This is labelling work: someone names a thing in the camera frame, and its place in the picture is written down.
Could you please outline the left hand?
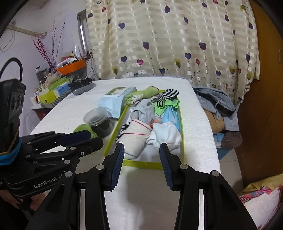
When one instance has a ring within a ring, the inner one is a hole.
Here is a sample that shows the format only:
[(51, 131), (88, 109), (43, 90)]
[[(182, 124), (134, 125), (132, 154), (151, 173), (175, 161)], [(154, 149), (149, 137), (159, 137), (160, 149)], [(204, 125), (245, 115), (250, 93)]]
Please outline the left hand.
[(15, 208), (19, 208), (18, 204), (23, 203), (24, 201), (30, 201), (29, 207), (33, 211), (37, 211), (41, 203), (43, 202), (44, 198), (46, 197), (45, 193), (40, 193), (35, 196), (25, 197), (24, 199), (14, 197), (8, 190), (1, 190), (1, 198), (8, 202), (9, 204), (13, 205)]

